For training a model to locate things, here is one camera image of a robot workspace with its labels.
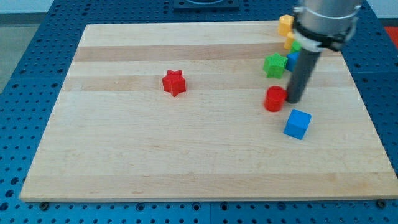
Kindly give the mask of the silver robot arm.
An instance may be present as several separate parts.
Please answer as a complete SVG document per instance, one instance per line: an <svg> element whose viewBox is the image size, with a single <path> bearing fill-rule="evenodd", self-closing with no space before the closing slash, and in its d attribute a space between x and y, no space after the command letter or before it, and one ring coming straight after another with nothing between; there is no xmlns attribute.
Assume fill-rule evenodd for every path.
<svg viewBox="0 0 398 224"><path fill-rule="evenodd" d="M312 52L340 51L356 32L362 0L300 0L293 7L295 40Z"/></svg>

